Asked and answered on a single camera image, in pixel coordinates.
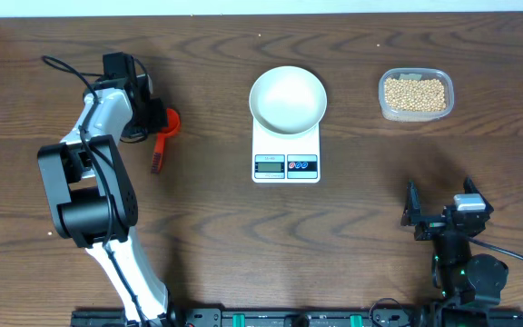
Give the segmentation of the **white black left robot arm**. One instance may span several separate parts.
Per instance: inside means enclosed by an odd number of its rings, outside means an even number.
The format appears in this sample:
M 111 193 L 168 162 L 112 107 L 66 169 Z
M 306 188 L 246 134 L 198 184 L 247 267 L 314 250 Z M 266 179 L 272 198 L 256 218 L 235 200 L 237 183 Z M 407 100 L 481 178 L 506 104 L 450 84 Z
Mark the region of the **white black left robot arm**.
M 92 326 L 172 324 L 177 316 L 169 292 L 138 240 L 138 203 L 118 151 L 122 138 L 144 138 L 167 123 L 151 78 L 138 74 L 141 63 L 126 53 L 104 55 L 103 72 L 93 82 L 57 58 L 43 60 L 85 85 L 84 109 L 73 129 L 37 154 L 53 225 L 100 264 L 124 306 L 120 318 L 87 313 L 84 319 Z

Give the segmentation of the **cream round bowl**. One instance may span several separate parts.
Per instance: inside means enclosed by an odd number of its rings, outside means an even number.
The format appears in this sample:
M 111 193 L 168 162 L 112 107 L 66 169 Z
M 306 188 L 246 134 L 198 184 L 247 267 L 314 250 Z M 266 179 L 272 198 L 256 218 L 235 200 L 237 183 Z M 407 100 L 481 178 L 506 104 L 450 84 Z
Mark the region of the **cream round bowl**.
M 260 75 L 249 94 L 253 121 L 268 133 L 294 136 L 318 126 L 328 96 L 321 80 L 298 66 L 279 66 Z

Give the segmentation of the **clear plastic container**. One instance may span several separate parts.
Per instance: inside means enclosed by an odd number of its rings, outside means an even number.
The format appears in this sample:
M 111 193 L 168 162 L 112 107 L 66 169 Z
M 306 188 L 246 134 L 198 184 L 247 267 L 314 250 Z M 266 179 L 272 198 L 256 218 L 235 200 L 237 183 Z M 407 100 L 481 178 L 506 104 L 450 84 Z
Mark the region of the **clear plastic container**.
M 382 116 L 390 121 L 423 123 L 449 115 L 455 105 L 448 74 L 432 68 L 393 68 L 379 80 Z

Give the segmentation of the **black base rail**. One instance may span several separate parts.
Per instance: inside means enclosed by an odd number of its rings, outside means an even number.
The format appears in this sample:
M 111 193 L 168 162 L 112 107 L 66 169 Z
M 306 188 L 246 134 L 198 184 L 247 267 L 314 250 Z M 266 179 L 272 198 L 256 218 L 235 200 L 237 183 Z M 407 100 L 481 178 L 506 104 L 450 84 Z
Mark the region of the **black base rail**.
M 375 309 L 342 312 L 287 312 L 287 311 L 222 311 L 193 309 L 185 315 L 186 327 L 370 327 L 370 326 L 434 326 L 424 322 L 423 316 L 411 318 L 400 309 Z M 435 326 L 523 326 L 523 313 L 514 310 L 491 312 L 486 316 L 473 313 L 446 311 L 442 322 Z M 126 321 L 123 311 L 74 311 L 68 326 L 141 326 Z

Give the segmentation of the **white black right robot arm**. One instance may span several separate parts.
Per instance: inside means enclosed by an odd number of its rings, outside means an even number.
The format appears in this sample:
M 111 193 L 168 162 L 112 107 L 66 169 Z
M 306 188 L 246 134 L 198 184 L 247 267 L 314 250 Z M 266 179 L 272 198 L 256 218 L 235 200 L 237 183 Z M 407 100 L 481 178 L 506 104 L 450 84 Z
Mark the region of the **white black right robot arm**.
M 432 242 L 432 282 L 443 296 L 414 314 L 414 326 L 489 326 L 489 312 L 500 304 L 508 266 L 470 249 L 474 237 L 485 230 L 493 207 L 470 178 L 463 188 L 464 193 L 456 194 L 442 213 L 425 215 L 415 183 L 408 183 L 401 224 L 414 228 L 415 240 Z

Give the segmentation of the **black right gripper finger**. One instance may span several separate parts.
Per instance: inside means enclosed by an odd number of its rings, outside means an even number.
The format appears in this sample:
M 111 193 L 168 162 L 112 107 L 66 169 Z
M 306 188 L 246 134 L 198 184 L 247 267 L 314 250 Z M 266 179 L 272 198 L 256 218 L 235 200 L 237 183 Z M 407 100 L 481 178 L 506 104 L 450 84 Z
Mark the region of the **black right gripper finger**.
M 413 181 L 409 181 L 407 187 L 407 200 L 401 216 L 402 226 L 414 226 L 421 218 L 421 208 L 417 187 Z
M 465 194 L 481 194 L 469 176 L 464 179 L 463 189 Z

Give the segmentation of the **soybeans in container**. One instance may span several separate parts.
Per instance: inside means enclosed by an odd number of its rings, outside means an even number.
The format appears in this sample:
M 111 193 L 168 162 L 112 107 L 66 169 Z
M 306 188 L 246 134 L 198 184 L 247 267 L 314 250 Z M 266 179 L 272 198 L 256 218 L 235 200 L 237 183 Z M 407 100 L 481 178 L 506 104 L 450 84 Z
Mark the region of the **soybeans in container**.
M 447 107 L 445 87 L 439 79 L 387 78 L 383 85 L 386 103 L 397 111 L 438 112 Z

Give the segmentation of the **white digital kitchen scale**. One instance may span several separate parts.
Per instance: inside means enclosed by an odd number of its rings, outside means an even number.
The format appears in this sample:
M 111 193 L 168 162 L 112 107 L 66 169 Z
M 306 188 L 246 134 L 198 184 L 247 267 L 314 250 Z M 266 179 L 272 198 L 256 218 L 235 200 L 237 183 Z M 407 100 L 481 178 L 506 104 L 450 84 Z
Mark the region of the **white digital kitchen scale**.
M 252 180 L 255 183 L 317 183 L 321 179 L 320 128 L 303 134 L 272 134 L 252 125 Z

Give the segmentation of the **red plastic measuring scoop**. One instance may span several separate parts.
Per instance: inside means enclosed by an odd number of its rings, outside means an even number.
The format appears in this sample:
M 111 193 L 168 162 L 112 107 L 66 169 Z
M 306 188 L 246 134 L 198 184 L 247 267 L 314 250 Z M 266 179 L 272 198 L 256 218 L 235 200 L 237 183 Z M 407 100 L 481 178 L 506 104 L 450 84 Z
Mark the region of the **red plastic measuring scoop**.
M 166 113 L 168 125 L 156 134 L 151 173 L 159 173 L 162 170 L 166 140 L 176 136 L 181 130 L 181 118 L 178 112 L 172 108 L 167 108 Z

